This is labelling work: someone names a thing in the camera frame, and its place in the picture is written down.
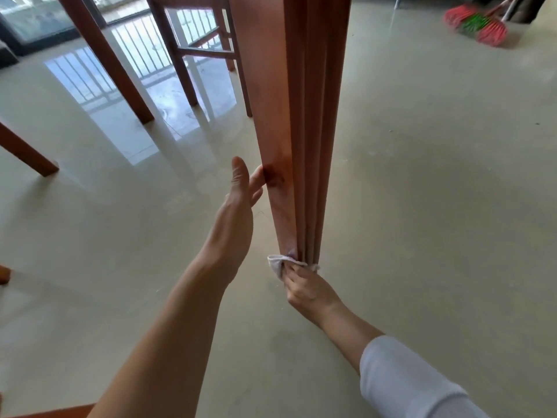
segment broom handle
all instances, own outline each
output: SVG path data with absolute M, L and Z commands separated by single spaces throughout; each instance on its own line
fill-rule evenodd
M 485 17 L 489 17 L 489 16 L 493 16 L 495 13 L 498 12 L 498 10 L 504 6 L 506 6 L 507 4 L 513 2 L 514 0 L 505 0 L 503 1 L 501 4 L 498 4 L 497 6 L 493 7 L 490 11 L 488 11 L 487 13 L 484 14 Z

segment red broom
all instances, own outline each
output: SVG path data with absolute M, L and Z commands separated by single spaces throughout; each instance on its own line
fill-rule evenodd
M 505 0 L 487 13 L 481 13 L 474 6 L 462 6 L 450 9 L 445 13 L 445 22 L 455 31 L 475 38 L 478 42 L 496 47 L 507 35 L 507 28 L 503 22 L 493 17 L 500 9 L 510 4 L 507 13 L 518 0 Z

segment forearm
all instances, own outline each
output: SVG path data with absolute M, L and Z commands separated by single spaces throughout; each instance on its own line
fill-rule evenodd
M 364 349 L 373 339 L 383 335 L 383 332 L 362 320 L 343 303 L 331 309 L 319 327 L 337 346 L 358 375 Z
M 194 417 L 230 273 L 199 256 L 147 335 L 90 414 L 92 418 Z

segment white cloth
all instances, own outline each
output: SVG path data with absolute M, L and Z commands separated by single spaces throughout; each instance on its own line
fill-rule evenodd
M 394 337 L 367 345 L 360 375 L 362 396 L 383 418 L 488 418 L 462 387 Z
M 269 261 L 269 267 L 273 270 L 279 280 L 282 280 L 282 263 L 284 261 L 293 262 L 294 264 L 301 265 L 302 267 L 308 266 L 305 262 L 296 261 L 294 258 L 286 255 L 269 255 L 267 259 Z M 310 265 L 311 271 L 317 271 L 318 269 L 319 266 L 317 264 Z

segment tiled floor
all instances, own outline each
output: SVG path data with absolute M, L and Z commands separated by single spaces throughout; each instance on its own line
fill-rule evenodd
M 323 275 L 492 417 L 554 416 L 557 37 L 534 27 L 492 49 L 451 34 L 441 8 L 402 7 L 352 7 Z M 231 157 L 259 162 L 223 61 L 198 65 L 203 111 L 173 73 L 148 85 L 161 117 L 143 128 L 118 97 L 85 111 L 46 67 L 81 47 L 0 72 L 0 117 L 61 166 L 42 179 L 0 150 L 5 416 L 97 400 L 202 244 Z M 198 416 L 372 416 L 266 265 L 266 197 L 254 215 Z

